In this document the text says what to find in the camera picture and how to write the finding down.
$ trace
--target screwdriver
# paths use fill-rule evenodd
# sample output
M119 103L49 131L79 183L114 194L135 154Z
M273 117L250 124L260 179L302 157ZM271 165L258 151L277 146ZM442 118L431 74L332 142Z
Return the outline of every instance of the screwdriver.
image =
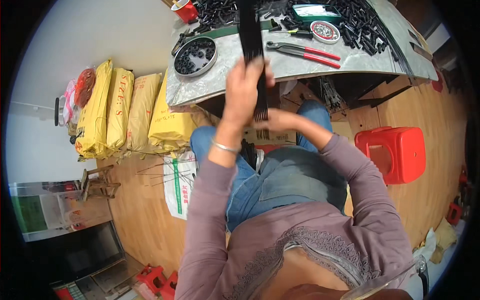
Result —
M288 33L290 33L291 36L303 37L307 39L313 38L313 33L306 30L289 30Z

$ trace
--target wooden floor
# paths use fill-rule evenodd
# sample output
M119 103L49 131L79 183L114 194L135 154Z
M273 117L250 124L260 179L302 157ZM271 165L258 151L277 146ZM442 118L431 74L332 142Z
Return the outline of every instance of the wooden floor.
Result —
M466 112L461 95L441 93L431 84L411 88L377 108L347 111L353 134L380 126L416 126L423 131L427 166L416 181L390 185L388 191L399 211L412 247L420 244L430 227L446 215L457 193L458 176L464 161ZM162 167L139 175L143 169L162 162L160 157L124 159L115 166L112 179L121 182L110 201L113 219L124 249L143 264L161 265L165 275L178 270L183 251L186 222L173 218L164 200ZM113 158L98 166L115 163ZM351 203L346 211L351 212Z

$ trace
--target marble tabletop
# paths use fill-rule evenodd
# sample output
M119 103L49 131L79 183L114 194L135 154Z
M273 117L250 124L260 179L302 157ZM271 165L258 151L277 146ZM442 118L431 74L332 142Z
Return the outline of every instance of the marble tabletop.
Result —
M409 42L414 41L408 33L411 25L395 6L387 0L368 1L375 8L378 16L401 47L413 74L419 78L438 80L432 62L414 52L411 48ZM174 24L172 40L176 43L179 33L184 32L188 27L192 30L197 26L198 23L186 25L183 24L181 20L178 20L177 23ZM271 59L272 71L278 82L345 72L405 74L400 68L400 65L397 62L393 62L389 47L385 49L385 52L370 56L361 49L351 49L345 46L342 39L335 44L328 45L315 39L307 40L292 37L286 31L269 32L268 30L262 31L262 37L264 44L267 41L293 43L320 49L341 57L340 61L335 60L341 67L340 69L335 69L301 57L265 50L264 54ZM213 67L203 75L194 78L183 78L175 72L168 72L168 105L181 106L199 103L225 92L225 77L237 59L242 55L240 37L238 34L223 36L216 38L215 42L218 51L217 60ZM173 61L174 58L171 57L168 63L170 70L173 70Z

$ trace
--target blue jeans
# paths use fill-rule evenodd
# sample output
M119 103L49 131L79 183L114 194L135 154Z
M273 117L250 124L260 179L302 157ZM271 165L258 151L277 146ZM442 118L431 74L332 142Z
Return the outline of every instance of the blue jeans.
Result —
M328 111L317 101L305 101L297 113L333 131ZM206 158L215 132L215 127L203 126L192 133L190 146L200 163ZM258 172L238 155L238 173L226 210L227 229L232 232L246 219L294 203L329 202L343 212L347 183L317 152L318 149L298 133L297 146L269 152Z

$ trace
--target person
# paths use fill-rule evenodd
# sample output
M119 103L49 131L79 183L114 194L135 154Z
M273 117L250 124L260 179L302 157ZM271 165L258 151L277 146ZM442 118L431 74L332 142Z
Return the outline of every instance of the person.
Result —
M268 121L255 127L295 130L297 145L269 152L258 171L238 155L264 68L273 86L267 61L240 59L227 77L218 127L191 136L200 166L175 299L340 299L387 282L379 279L412 260L382 174L332 133L320 103L305 101L297 114L269 108ZM353 218L343 213L347 182ZM369 299L411 299L398 289L405 278Z

